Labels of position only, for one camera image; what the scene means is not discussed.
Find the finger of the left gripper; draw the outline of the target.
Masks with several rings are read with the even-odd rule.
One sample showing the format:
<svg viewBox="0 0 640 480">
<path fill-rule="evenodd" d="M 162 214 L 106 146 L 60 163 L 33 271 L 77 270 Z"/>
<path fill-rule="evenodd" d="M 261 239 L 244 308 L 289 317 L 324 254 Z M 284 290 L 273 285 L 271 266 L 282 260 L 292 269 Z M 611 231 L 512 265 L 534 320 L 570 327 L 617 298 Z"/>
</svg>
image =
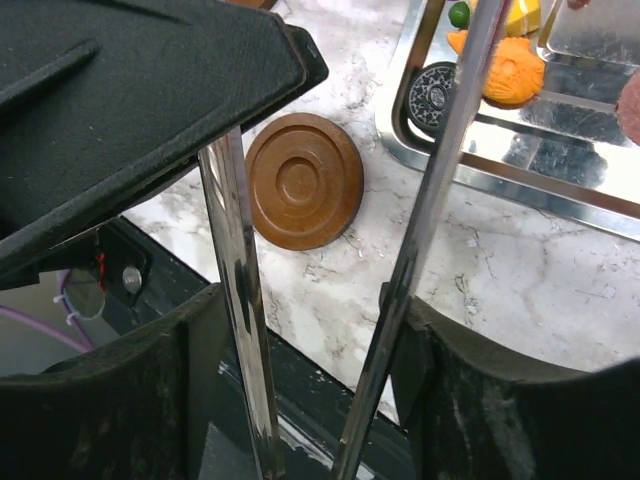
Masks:
<svg viewBox="0 0 640 480">
<path fill-rule="evenodd" d="M 323 82 L 311 35 L 224 1 L 1 5 L 1 285 Z"/>
</svg>

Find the metal tongs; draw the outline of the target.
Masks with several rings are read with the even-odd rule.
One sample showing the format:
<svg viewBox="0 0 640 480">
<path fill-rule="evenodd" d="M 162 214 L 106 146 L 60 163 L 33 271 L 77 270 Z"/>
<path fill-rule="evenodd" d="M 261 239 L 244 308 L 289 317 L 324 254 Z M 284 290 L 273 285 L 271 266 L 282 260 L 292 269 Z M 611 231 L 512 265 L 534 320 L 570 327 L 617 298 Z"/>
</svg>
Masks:
<svg viewBox="0 0 640 480">
<path fill-rule="evenodd" d="M 404 1 L 279 1 L 274 11 L 309 31 L 330 74 L 293 104 L 343 127 L 362 155 L 363 202 L 335 241 L 308 252 L 257 243 L 269 345 L 278 388 L 326 386 L 348 398 L 362 369 L 377 318 L 381 285 L 391 275 L 417 173 L 398 166 L 374 134 L 374 93 L 400 32 Z M 460 324 L 492 339 L 504 324 L 488 298 L 484 262 L 497 245 L 487 220 L 499 203 L 456 187 L 450 192 L 419 294 Z"/>
</svg>

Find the stainless steel tray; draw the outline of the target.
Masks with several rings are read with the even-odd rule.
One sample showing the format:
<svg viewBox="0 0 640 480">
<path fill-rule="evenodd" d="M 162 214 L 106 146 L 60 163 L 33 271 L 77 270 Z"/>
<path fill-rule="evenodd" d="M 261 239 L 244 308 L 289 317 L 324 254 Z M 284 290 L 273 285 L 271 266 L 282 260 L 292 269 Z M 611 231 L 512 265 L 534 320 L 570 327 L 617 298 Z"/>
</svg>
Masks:
<svg viewBox="0 0 640 480">
<path fill-rule="evenodd" d="M 407 117 L 413 75 L 455 63 L 449 1 L 413 1 L 382 89 L 375 123 L 386 150 L 423 170 L 434 138 Z M 469 126 L 459 184 L 576 220 L 631 240 L 639 237 L 639 145 L 616 115 L 620 92 L 639 70 L 639 5 L 564 1 L 541 5 L 529 36 L 545 63 L 541 92 L 519 106 L 483 101 Z"/>
</svg>

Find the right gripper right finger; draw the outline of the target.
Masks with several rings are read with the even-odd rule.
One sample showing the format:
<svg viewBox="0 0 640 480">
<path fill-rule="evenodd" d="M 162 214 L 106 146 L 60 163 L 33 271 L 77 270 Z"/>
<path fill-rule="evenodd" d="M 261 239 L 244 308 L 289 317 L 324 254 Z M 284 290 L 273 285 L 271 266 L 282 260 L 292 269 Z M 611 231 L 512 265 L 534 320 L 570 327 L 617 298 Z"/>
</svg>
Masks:
<svg viewBox="0 0 640 480">
<path fill-rule="evenodd" d="M 420 479 L 635 479 L 639 362 L 596 372 L 500 345 L 415 299 L 391 366 Z"/>
</svg>

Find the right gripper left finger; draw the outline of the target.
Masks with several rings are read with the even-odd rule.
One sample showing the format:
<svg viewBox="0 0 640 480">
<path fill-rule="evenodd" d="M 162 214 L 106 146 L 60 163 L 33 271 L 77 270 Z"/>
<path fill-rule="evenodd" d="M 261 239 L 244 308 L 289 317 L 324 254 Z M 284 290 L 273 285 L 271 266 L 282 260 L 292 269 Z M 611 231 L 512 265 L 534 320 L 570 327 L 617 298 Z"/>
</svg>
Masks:
<svg viewBox="0 0 640 480">
<path fill-rule="evenodd" d="M 210 421 L 203 349 L 220 285 L 36 375 L 1 380 L 4 479 L 195 479 Z"/>
</svg>

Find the pink heart-shaped cake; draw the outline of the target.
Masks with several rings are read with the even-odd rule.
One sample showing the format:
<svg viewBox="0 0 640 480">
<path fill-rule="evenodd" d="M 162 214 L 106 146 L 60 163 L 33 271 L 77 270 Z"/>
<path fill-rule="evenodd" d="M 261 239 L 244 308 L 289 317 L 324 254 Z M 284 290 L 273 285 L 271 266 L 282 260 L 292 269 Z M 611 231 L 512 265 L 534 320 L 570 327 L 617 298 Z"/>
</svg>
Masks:
<svg viewBox="0 0 640 480">
<path fill-rule="evenodd" d="M 640 71 L 636 70 L 622 88 L 617 104 L 618 123 L 625 135 L 640 144 Z"/>
</svg>

